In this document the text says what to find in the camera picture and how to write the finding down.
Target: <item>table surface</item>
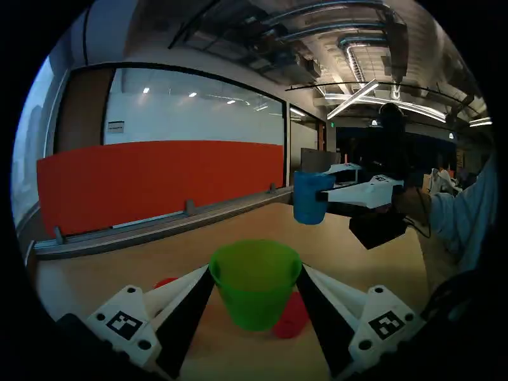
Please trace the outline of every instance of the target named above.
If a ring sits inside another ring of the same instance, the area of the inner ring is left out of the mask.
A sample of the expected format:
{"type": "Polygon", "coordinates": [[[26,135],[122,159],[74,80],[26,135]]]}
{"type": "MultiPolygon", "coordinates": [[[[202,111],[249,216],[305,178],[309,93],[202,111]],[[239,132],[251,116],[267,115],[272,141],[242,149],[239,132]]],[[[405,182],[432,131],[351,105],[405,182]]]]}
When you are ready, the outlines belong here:
{"type": "MultiPolygon", "coordinates": [[[[130,248],[86,257],[39,262],[37,290],[54,319],[87,316],[126,284],[151,290],[206,264],[224,244],[266,238],[287,244],[313,268],[366,291],[384,284],[421,311],[427,275],[417,233],[366,250],[349,231],[349,218],[327,213],[319,225],[302,225],[293,207],[269,204],[206,227],[130,248]]],[[[328,380],[328,366],[312,325],[289,340],[233,324],[214,288],[182,366],[186,380],[328,380]]]]}

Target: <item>person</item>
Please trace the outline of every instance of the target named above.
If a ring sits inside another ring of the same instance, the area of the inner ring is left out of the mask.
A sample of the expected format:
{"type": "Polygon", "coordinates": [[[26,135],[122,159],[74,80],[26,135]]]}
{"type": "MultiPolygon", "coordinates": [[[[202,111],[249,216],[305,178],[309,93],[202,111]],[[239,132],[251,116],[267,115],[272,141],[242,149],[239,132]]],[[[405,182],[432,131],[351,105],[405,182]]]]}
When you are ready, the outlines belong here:
{"type": "Polygon", "coordinates": [[[426,194],[417,188],[395,195],[396,209],[421,224],[430,224],[458,258],[458,271],[476,267],[481,244],[496,218],[498,186],[496,155],[492,154],[476,183],[453,197],[448,193],[426,194]]]}
{"type": "Polygon", "coordinates": [[[429,194],[435,195],[440,192],[453,194],[453,184],[450,173],[443,167],[432,169],[431,181],[429,182],[429,194]]]}

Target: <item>cable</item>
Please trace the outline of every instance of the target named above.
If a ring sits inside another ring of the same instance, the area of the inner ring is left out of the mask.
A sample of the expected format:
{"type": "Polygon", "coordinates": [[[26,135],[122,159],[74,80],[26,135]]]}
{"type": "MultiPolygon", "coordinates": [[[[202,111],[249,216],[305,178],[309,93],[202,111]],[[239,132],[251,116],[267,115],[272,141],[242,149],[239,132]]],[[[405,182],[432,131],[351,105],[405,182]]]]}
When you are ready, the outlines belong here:
{"type": "Polygon", "coordinates": [[[431,237],[431,230],[430,230],[430,229],[429,229],[429,235],[428,235],[428,236],[426,236],[426,235],[424,234],[424,232],[422,232],[422,231],[421,231],[421,230],[420,230],[420,229],[419,229],[419,228],[418,228],[418,227],[414,224],[414,222],[413,222],[413,221],[411,221],[409,218],[405,218],[405,217],[404,217],[404,221],[405,221],[408,225],[412,226],[412,227],[413,227],[416,231],[418,231],[421,235],[423,235],[423,237],[425,237],[425,238],[430,238],[430,237],[431,237]]]}
{"type": "Polygon", "coordinates": [[[418,196],[420,198],[420,202],[422,203],[422,209],[424,210],[424,215],[425,215],[425,218],[427,219],[427,226],[429,226],[429,235],[426,236],[424,234],[424,232],[422,232],[416,225],[413,221],[411,221],[409,218],[407,217],[404,217],[404,221],[407,222],[409,225],[411,225],[416,231],[418,231],[421,235],[423,235],[423,237],[425,238],[430,238],[432,236],[432,231],[431,231],[431,221],[429,220],[429,214],[427,213],[427,209],[425,209],[425,203],[424,203],[424,198],[422,197],[422,194],[420,193],[420,190],[417,188],[415,188],[417,193],[418,193],[418,196]]]}

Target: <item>orange wall panel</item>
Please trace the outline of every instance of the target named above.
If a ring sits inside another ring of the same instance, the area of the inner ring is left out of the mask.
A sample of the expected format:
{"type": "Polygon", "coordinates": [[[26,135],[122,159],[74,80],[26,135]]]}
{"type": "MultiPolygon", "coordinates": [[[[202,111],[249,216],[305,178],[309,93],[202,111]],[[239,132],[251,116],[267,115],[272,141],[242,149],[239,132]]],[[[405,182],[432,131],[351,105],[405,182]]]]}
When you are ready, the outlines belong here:
{"type": "Polygon", "coordinates": [[[112,144],[37,162],[44,226],[76,234],[283,186],[282,145],[224,141],[112,144]]]}

